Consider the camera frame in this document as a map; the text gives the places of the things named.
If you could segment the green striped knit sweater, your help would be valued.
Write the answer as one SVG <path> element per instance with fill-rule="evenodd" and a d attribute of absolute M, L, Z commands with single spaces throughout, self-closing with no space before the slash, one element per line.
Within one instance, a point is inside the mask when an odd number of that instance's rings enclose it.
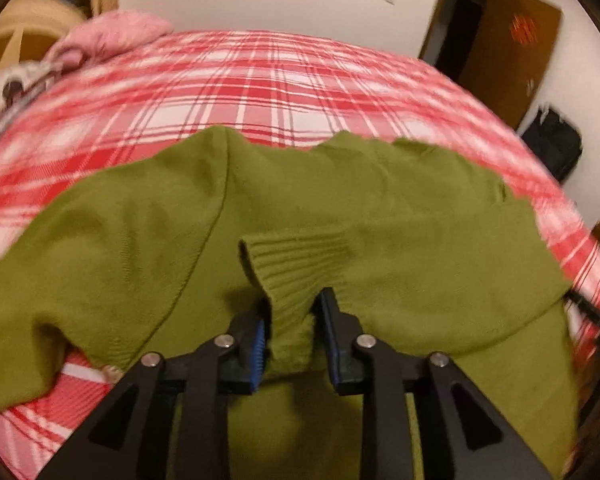
<path fill-rule="evenodd" d="M 46 393 L 66 349 L 125 370 L 178 356 L 259 300 L 266 384 L 230 406 L 238 479 L 354 479 L 361 403 L 329 388 L 311 304 L 393 348 L 442 351 L 553 477 L 576 434 L 568 282 L 534 211 L 435 145 L 342 132 L 309 151 L 212 127 L 61 193 L 0 260 L 0 412 Z"/>

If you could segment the black bag on floor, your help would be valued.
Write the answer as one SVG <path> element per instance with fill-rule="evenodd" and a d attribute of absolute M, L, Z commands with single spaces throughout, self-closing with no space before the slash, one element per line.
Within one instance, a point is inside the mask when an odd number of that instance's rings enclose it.
<path fill-rule="evenodd" d="M 578 129 L 550 106 L 538 110 L 521 139 L 559 183 L 569 178 L 583 152 Z"/>

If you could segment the grey patterned pillow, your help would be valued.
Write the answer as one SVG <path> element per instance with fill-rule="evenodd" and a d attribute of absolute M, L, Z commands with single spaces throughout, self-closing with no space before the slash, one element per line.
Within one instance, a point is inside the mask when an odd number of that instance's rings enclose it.
<path fill-rule="evenodd" d="M 61 76 L 59 63 L 24 62 L 0 70 L 0 126 L 11 122 Z"/>

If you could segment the red white plaid bedsheet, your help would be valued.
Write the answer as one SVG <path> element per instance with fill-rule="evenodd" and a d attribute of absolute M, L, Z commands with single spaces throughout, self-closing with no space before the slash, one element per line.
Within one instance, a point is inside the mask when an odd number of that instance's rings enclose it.
<path fill-rule="evenodd" d="M 269 148 L 309 151 L 347 132 L 454 152 L 528 200 L 569 287 L 600 308 L 600 248 L 509 126 L 423 62 L 278 32 L 165 36 L 44 91 L 0 137 L 0 260 L 79 181 L 212 127 Z M 578 396 L 576 376 L 592 360 L 596 331 L 564 312 Z M 50 390 L 0 412 L 0 462 L 9 475 L 36 477 L 128 368 L 97 367 L 68 346 Z"/>

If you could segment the brown wooden door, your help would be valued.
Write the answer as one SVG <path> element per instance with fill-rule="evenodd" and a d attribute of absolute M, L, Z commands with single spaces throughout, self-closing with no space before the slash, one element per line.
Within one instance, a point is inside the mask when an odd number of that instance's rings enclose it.
<path fill-rule="evenodd" d="M 542 84 L 562 24 L 544 0 L 437 0 L 419 58 L 516 129 Z"/>

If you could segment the pink pillow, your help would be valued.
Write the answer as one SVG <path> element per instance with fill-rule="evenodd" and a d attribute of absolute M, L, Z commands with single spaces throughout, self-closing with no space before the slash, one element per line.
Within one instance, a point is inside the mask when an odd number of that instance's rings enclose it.
<path fill-rule="evenodd" d="M 172 24 L 155 14 L 109 11 L 71 29 L 50 47 L 44 61 L 62 70 L 75 70 L 150 44 L 171 32 Z"/>

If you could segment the beige wooden headboard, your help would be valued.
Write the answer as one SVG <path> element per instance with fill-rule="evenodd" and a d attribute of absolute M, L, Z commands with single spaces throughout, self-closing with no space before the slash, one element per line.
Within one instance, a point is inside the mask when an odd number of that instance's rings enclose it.
<path fill-rule="evenodd" d="M 67 0 L 10 0 L 0 14 L 0 70 L 42 61 L 86 16 Z"/>

